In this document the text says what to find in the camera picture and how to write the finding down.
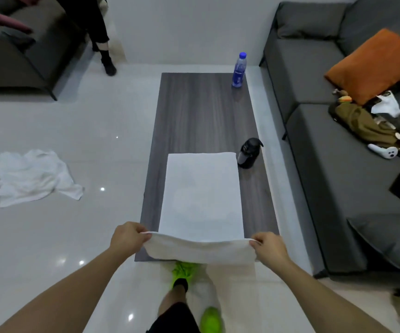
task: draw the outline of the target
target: neon green sneaker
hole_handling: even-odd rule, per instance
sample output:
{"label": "neon green sneaker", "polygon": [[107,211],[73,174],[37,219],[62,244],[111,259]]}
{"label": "neon green sneaker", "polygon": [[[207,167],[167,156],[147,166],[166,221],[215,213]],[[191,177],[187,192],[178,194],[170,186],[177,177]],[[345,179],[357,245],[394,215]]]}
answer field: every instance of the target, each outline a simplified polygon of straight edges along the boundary
{"label": "neon green sneaker", "polygon": [[179,278],[184,278],[187,280],[187,284],[191,282],[192,277],[197,272],[200,264],[197,263],[186,263],[186,262],[176,262],[175,269],[172,270],[172,284],[174,285],[175,281]]}
{"label": "neon green sneaker", "polygon": [[208,307],[201,317],[200,332],[201,333],[222,333],[222,317],[219,310],[215,307]]}

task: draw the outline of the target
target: orange cushion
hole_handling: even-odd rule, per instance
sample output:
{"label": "orange cushion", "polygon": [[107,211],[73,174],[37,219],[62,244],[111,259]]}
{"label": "orange cushion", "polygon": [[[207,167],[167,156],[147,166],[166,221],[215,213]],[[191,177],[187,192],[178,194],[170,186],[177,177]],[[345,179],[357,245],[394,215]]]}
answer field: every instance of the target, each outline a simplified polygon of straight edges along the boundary
{"label": "orange cushion", "polygon": [[388,29],[380,30],[334,65],[325,77],[364,105],[400,81],[400,36]]}

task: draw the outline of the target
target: white vr controller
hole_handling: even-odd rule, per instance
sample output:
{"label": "white vr controller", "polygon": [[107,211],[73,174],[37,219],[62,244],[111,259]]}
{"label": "white vr controller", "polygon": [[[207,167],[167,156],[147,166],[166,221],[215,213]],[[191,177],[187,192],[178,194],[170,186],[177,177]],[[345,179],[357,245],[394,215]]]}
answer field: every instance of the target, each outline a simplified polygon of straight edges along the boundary
{"label": "white vr controller", "polygon": [[397,156],[397,153],[399,152],[399,150],[397,149],[397,147],[388,147],[388,148],[383,148],[383,147],[379,147],[377,145],[374,144],[369,144],[368,148],[370,150],[372,150],[374,153],[379,154],[381,157],[384,157],[386,159],[392,159],[394,157]]}

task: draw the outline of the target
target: white tiled floor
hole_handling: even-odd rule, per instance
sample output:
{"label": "white tiled floor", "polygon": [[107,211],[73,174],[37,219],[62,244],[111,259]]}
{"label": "white tiled floor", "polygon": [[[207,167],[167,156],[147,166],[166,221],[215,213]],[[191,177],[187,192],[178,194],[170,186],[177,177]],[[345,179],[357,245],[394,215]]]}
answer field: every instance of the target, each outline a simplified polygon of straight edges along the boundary
{"label": "white tiled floor", "polygon": [[[161,72],[232,71],[232,66],[128,65],[115,40],[112,50],[117,76],[105,76],[99,56],[88,48],[57,86],[58,102],[42,94],[0,94],[0,152],[53,149],[85,187],[81,201],[52,194],[0,209],[0,324],[107,248],[117,224],[140,220]],[[247,79],[279,226],[293,259],[310,271],[263,74],[250,67]],[[170,263],[126,261],[86,332],[144,332],[168,290],[171,269]],[[325,282],[400,332],[387,292]],[[286,285],[261,264],[208,266],[188,301],[197,319],[206,306],[220,306],[228,332],[312,332]]]}

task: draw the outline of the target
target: gray sofa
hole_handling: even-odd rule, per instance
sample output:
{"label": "gray sofa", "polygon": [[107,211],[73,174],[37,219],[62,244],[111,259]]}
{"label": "gray sofa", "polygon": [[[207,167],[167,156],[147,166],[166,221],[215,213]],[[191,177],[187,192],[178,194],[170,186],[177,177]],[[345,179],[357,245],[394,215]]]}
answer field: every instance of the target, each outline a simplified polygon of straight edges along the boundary
{"label": "gray sofa", "polygon": [[0,87],[40,88],[56,100],[53,86],[85,32],[56,0],[40,0],[31,7],[18,0],[0,0],[0,13],[33,29],[29,42],[25,34],[0,27]]}
{"label": "gray sofa", "polygon": [[[382,28],[400,35],[400,0],[354,4],[281,3],[264,48],[288,142],[333,280],[400,287],[400,266],[375,250],[348,220],[400,214],[389,188],[400,158],[385,160],[328,114],[334,86],[324,74]],[[400,83],[393,89],[400,104]]]}

